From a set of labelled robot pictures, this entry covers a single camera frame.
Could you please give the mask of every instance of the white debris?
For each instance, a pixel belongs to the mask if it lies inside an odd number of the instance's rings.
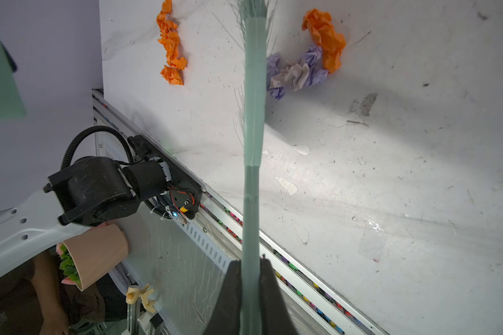
[[[298,191],[296,186],[293,183],[291,183],[290,181],[285,180],[281,177],[276,177],[276,180],[278,181],[278,183],[281,184],[281,186],[283,186],[283,188],[285,190],[287,190],[288,195],[292,196],[293,194],[295,194]]]
[[[301,155],[307,156],[309,155],[309,147],[307,145],[296,145],[293,147],[296,152],[298,152]]]

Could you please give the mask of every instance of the crumpled paper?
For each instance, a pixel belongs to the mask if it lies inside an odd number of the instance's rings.
[[[347,42],[345,37],[335,32],[328,12],[312,9],[308,11],[302,22],[302,30],[309,30],[315,44],[322,47],[322,66],[334,73],[341,67],[341,54]]]
[[[309,76],[307,77],[305,87],[321,84],[328,76],[328,70],[322,68],[322,48],[313,44],[300,58],[309,66]]]
[[[309,77],[309,65],[300,60],[298,63],[288,64],[279,74],[270,78],[270,87],[277,88],[289,84],[292,91],[300,90],[306,83],[307,77]]]
[[[177,71],[177,69],[170,68],[164,65],[164,68],[160,72],[162,77],[164,77],[170,85],[182,85],[183,80],[181,79],[181,75]]]
[[[270,87],[270,80],[279,74],[279,53],[270,55],[267,58],[267,92],[276,100],[281,100],[285,95],[284,87]]]
[[[184,70],[188,61],[184,57],[179,58],[179,34],[177,34],[177,24],[167,19],[167,15],[172,12],[172,0],[165,0],[162,4],[162,10],[156,17],[156,24],[160,28],[160,38],[158,42],[166,50],[167,63],[174,71],[166,70],[167,66],[161,71],[161,75],[172,85],[182,85],[183,81],[177,70]]]

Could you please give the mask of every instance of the beige crumpled paper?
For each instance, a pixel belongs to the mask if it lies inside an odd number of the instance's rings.
[[[296,64],[289,63],[278,75],[270,79],[270,88],[290,84],[292,91],[300,90],[306,83],[307,77],[309,77],[309,65],[306,62],[300,60]]]

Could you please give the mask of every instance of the orange crumpled paper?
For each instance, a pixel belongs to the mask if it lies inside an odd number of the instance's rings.
[[[164,68],[162,69],[160,74],[171,85],[182,85],[183,84],[183,80],[181,79],[181,75],[179,74],[177,69],[170,68],[169,66],[164,65]]]
[[[341,53],[347,42],[343,34],[335,32],[330,13],[316,8],[308,11],[303,16],[302,30],[309,30],[313,42],[322,47],[322,66],[329,73],[337,71],[341,67]]]
[[[183,81],[181,75],[177,70],[184,70],[188,61],[184,57],[179,58],[179,34],[177,34],[177,24],[168,20],[166,16],[172,12],[172,0],[165,0],[162,4],[162,10],[156,17],[156,24],[160,28],[159,43],[164,46],[166,50],[166,59],[168,65],[164,65],[164,69],[160,74],[171,85],[182,85]]]

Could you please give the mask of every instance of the person's hand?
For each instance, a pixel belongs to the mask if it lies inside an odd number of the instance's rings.
[[[60,309],[50,315],[43,316],[43,325],[39,335],[70,335],[67,314]]]

